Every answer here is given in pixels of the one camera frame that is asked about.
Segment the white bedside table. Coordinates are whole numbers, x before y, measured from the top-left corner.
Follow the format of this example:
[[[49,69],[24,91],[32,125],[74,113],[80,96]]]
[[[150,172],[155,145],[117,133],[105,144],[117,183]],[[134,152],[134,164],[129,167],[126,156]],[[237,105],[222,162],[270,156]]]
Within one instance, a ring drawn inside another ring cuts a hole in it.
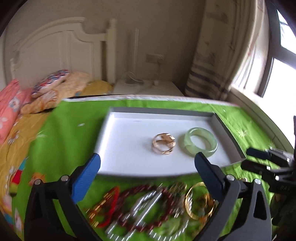
[[[144,80],[143,83],[137,82],[134,85],[128,85],[125,81],[119,80],[114,86],[112,94],[184,96],[173,82],[158,80]]]

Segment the wall power socket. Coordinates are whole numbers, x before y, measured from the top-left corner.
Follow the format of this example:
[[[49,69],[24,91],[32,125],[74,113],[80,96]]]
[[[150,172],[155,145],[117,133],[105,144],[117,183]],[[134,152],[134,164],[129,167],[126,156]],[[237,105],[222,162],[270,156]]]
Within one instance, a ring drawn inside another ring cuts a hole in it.
[[[146,54],[146,63],[163,64],[165,62],[165,55],[162,54]]]

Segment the green jade bangle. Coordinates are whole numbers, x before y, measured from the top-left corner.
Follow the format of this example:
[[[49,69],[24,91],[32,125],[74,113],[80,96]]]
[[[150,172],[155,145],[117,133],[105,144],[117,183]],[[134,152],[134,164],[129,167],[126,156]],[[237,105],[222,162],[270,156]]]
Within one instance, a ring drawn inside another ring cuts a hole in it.
[[[192,156],[202,152],[206,157],[210,157],[217,151],[218,142],[210,131],[192,128],[184,136],[184,147]]]

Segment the yellow bed sheet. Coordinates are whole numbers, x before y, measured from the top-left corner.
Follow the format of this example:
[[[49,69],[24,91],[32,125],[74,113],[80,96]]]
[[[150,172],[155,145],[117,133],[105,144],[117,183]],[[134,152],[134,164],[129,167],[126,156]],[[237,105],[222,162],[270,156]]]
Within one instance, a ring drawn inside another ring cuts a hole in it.
[[[93,155],[98,132],[111,101],[104,97],[62,100],[41,113],[20,114],[1,145],[1,211],[23,237],[34,181],[57,181]]]

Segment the dark framed window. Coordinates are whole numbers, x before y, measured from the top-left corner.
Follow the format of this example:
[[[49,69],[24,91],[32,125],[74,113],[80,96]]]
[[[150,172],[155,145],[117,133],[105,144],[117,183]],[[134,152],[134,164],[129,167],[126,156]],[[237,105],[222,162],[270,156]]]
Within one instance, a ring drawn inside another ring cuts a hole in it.
[[[295,19],[280,1],[265,1],[269,24],[267,63],[256,94],[260,97],[295,88]]]

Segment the pink folded quilt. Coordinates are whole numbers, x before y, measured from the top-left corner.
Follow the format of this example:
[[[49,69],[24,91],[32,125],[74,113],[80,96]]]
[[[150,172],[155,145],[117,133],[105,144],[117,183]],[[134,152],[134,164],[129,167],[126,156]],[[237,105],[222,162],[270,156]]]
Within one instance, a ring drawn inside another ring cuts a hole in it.
[[[17,79],[13,79],[3,90],[1,90],[1,121],[0,136],[1,145],[7,139],[20,109],[30,99],[31,89],[22,90]]]

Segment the patterned round cushion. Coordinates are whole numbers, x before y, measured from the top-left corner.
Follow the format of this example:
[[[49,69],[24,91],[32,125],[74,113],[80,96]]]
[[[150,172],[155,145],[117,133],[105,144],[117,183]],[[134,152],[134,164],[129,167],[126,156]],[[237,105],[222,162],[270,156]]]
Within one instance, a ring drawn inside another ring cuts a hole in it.
[[[57,87],[69,74],[69,70],[62,69],[47,75],[32,88],[31,98],[38,98],[52,90],[54,87]]]

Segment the white bed headboard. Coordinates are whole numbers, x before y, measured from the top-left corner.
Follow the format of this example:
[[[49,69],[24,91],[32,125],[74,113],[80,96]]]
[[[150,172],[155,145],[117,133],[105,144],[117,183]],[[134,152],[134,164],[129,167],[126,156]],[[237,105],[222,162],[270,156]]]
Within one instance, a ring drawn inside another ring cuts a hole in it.
[[[116,82],[116,19],[106,32],[87,34],[84,17],[52,21],[18,44],[10,60],[12,79],[32,87],[48,74],[67,69],[90,75],[92,80]]]

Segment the grey shallow tray box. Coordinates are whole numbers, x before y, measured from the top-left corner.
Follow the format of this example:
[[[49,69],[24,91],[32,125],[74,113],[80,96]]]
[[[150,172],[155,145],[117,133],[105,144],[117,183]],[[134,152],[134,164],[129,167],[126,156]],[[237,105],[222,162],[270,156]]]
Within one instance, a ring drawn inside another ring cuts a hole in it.
[[[160,108],[110,108],[97,139],[99,175],[166,177],[196,172],[194,156],[184,147],[192,128],[210,131],[218,142],[210,163],[226,167],[245,159],[216,113]]]

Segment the green cartoon tablecloth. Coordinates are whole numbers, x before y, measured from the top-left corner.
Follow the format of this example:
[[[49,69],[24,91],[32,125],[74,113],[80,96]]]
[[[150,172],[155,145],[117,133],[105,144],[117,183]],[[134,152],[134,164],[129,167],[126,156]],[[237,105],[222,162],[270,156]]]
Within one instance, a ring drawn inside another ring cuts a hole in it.
[[[140,99],[62,101],[50,112],[40,133],[31,142],[27,159],[23,164],[24,170],[16,197],[12,200],[15,215],[14,229],[21,240],[25,240],[25,212],[34,180],[40,178],[44,183],[58,181],[63,174],[71,174],[78,166],[85,164],[91,156],[95,139],[110,107],[165,108],[217,113],[244,152],[249,147],[256,149],[276,147],[263,128],[239,107],[201,102]],[[200,180],[198,174],[151,180],[97,176],[78,206],[82,212],[85,212],[99,202],[114,186],[118,186],[122,192],[146,184],[171,185],[174,182],[184,182],[192,186]]]

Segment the thin floor lamp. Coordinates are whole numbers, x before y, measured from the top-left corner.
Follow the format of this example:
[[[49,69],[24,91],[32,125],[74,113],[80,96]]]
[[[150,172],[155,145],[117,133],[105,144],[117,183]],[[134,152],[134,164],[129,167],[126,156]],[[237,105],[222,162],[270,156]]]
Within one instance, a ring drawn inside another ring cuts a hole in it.
[[[127,86],[143,85],[143,81],[137,77],[138,47],[139,47],[139,28],[135,28],[134,49],[133,49],[133,67],[132,67],[132,71],[130,71],[126,74],[125,84]]]

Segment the gold bangle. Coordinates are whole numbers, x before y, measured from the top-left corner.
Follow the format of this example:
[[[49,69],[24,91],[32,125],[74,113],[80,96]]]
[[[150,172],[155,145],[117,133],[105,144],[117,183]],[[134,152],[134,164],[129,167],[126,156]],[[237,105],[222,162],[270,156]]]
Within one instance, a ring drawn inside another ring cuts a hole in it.
[[[185,194],[184,208],[191,219],[205,222],[212,215],[215,202],[204,182],[198,182]]]

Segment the yellow floral pillow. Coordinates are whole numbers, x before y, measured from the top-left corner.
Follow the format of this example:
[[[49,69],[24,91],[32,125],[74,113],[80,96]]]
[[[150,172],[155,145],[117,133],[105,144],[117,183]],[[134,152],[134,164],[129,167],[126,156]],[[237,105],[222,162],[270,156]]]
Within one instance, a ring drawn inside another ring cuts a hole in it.
[[[21,114],[33,114],[55,108],[63,99],[78,96],[91,82],[84,72],[72,72],[64,82],[21,108]]]

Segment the striped printed curtain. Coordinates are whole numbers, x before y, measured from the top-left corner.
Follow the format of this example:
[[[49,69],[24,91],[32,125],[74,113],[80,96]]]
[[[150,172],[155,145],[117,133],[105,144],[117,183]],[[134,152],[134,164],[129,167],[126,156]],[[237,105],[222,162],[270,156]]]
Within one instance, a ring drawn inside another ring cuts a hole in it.
[[[225,100],[234,84],[257,91],[268,34],[265,1],[206,1],[185,94]]]

